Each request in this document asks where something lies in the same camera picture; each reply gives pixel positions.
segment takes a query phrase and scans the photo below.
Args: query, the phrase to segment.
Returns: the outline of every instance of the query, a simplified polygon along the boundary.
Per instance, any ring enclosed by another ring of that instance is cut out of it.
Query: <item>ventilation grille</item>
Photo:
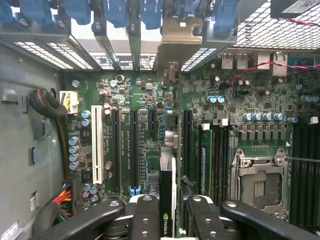
[[[61,69],[74,69],[69,64],[65,63],[64,61],[60,60],[56,56],[52,55],[50,52],[44,50],[42,47],[36,45],[34,42],[15,42],[16,45],[28,50],[29,52],[37,55],[38,57],[56,65]]]
[[[320,24],[320,5],[295,19]],[[270,18],[268,0],[239,25],[234,47],[314,50],[320,48],[320,27]]]
[[[65,56],[70,61],[74,62],[81,69],[93,69],[85,60],[82,59],[76,52],[74,52],[70,47],[64,43],[48,43],[50,47],[55,49],[57,52]]]

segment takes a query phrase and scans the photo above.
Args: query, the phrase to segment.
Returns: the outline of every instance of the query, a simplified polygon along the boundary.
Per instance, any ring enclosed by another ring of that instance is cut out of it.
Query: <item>white pci slot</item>
[[[102,111],[102,106],[91,106],[93,184],[102,184],[104,181]]]

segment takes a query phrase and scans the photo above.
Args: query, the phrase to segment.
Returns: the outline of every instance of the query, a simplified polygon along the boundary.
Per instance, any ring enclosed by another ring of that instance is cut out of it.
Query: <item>motherboard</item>
[[[161,147],[167,147],[176,159],[177,229],[188,194],[208,196],[217,206],[237,199],[289,221],[287,157],[293,126],[319,108],[317,71],[276,76],[267,65],[246,72],[220,57],[180,73],[170,86],[153,73],[64,78],[69,167],[81,177],[82,210],[110,198],[161,197]]]

